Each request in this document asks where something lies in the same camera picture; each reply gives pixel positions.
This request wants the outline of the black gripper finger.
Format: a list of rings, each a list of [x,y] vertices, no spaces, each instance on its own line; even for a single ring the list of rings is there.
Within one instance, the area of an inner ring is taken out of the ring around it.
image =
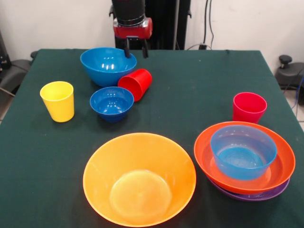
[[[130,50],[129,50],[129,39],[125,39],[125,47],[124,47],[124,54],[127,58],[130,58]]]
[[[142,39],[142,54],[144,58],[148,58],[148,45],[147,45],[147,40],[146,39]]]

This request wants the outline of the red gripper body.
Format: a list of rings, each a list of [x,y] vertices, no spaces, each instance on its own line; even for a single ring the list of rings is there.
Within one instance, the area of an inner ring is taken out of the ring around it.
[[[135,26],[120,25],[117,19],[113,21],[114,35],[121,39],[149,39],[152,36],[152,27],[153,23],[151,18],[145,18],[140,24]]]

